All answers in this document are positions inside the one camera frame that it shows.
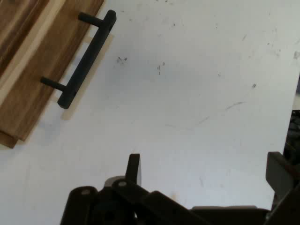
wood grain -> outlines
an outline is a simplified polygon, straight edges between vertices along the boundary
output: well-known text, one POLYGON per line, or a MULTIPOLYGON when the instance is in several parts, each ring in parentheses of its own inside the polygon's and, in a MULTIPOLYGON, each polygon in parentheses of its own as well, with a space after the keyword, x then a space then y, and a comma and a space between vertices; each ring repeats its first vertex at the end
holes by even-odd
POLYGON ((45 38, 0 106, 0 130, 25 141, 53 89, 41 76, 59 81, 89 25, 79 12, 96 15, 103 0, 66 0, 45 38))
POLYGON ((0 0, 0 77, 49 0, 0 0))
POLYGON ((14 148, 15 144, 17 143, 18 139, 9 136, 3 132, 0 131, 0 143, 5 145, 6 147, 9 148, 14 148))

white surface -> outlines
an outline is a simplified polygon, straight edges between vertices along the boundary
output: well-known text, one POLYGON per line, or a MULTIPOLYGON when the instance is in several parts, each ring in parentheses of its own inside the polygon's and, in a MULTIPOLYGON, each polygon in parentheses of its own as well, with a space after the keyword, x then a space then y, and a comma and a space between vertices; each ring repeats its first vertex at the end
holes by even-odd
POLYGON ((55 92, 27 142, 0 147, 1 221, 58 224, 73 188, 101 189, 125 173, 133 152, 142 156, 142 186, 188 208, 269 209, 266 157, 285 142, 300 69, 299 7, 107 1, 99 18, 113 9, 118 20, 71 108, 60 109, 55 92))

black plastic part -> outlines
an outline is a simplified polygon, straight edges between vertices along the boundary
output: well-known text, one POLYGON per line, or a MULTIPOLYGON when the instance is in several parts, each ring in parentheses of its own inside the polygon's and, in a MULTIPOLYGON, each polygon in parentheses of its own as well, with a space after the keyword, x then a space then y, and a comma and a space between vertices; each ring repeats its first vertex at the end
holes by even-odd
POLYGON ((139 186, 141 185, 142 174, 140 154, 131 154, 129 156, 125 179, 130 180, 139 186))
POLYGON ((88 225, 91 205, 97 195, 94 187, 78 187, 71 191, 61 225, 88 225))
POLYGON ((280 204, 272 210, 265 225, 295 225, 299 224, 300 215, 300 185, 291 190, 280 204))
POLYGON ((191 211, 213 225, 263 225, 270 212, 250 207, 194 207, 191 211))
POLYGON ((268 154, 267 180, 281 200, 272 210, 255 207, 184 208, 158 191, 137 185, 140 155, 130 155, 126 176, 100 192, 93 187, 74 189, 61 225, 282 225, 298 224, 298 172, 278 152, 268 154))
POLYGON ((282 199, 299 183, 300 173, 279 152, 269 152, 266 180, 278 200, 282 199))
POLYGON ((151 224, 209 225, 203 218, 179 205, 158 191, 149 193, 135 183, 120 179, 113 183, 113 190, 131 204, 138 218, 151 218, 151 224))
POLYGON ((100 20, 91 15, 80 13, 78 19, 86 23, 98 26, 94 38, 92 39, 89 47, 84 53, 82 59, 80 60, 76 70, 74 71, 71 79, 66 86, 59 84, 57 82, 51 81, 47 78, 42 77, 41 82, 45 85, 59 89, 62 91, 62 94, 58 100, 60 107, 68 109, 76 96, 78 90, 80 89, 86 75, 88 74, 90 68, 92 67, 98 53, 100 52, 103 44, 105 43, 113 25, 117 20, 116 13, 112 10, 109 10, 104 18, 100 20))

dark stain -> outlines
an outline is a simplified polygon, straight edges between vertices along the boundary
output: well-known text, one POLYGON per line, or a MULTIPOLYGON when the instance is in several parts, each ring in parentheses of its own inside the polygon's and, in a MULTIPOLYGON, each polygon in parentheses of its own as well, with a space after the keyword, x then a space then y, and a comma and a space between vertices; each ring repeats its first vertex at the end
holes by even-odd
POLYGON ((227 169, 227 172, 226 172, 226 176, 229 176, 231 174, 231 169, 227 169))
POLYGON ((300 57, 300 52, 295 51, 294 60, 297 60, 300 57))
POLYGON ((231 108, 233 108, 233 107, 235 107, 235 106, 237 106, 237 105, 241 105, 241 104, 244 104, 244 103, 245 103, 245 102, 237 102, 237 103, 234 103, 233 105, 227 107, 225 110, 231 109, 231 108))

scuff mark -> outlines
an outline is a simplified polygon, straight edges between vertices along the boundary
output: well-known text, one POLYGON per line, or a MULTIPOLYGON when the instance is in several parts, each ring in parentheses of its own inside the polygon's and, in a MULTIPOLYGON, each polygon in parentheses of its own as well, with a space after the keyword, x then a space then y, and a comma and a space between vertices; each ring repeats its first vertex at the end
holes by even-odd
POLYGON ((244 35, 242 41, 244 41, 246 39, 246 37, 247 37, 247 34, 244 35))
POLYGON ((174 129, 180 129, 180 130, 186 130, 186 131, 192 131, 192 128, 188 128, 188 127, 178 127, 174 124, 168 124, 166 123, 165 124, 166 127, 169 127, 169 128, 174 128, 174 129))
POLYGON ((204 122, 205 122, 206 120, 208 120, 209 118, 210 118, 210 116, 205 117, 203 120, 201 120, 201 121, 198 122, 198 125, 204 123, 204 122))
POLYGON ((300 57, 300 52, 295 51, 294 59, 297 60, 300 57))
POLYGON ((30 178, 30 171, 31 171, 31 165, 28 165, 26 168, 26 174, 25 174, 25 179, 24 179, 24 188, 23 188, 23 193, 22 193, 22 203, 25 204, 26 202, 26 193, 28 189, 28 181, 30 178))
POLYGON ((201 177, 199 177, 199 181, 200 181, 201 187, 204 187, 203 180, 201 177))
POLYGON ((233 105, 227 107, 225 110, 231 109, 231 108, 233 108, 233 107, 235 107, 235 106, 237 106, 237 105, 241 105, 241 104, 244 104, 244 103, 245 103, 245 102, 237 102, 237 103, 234 103, 233 105))

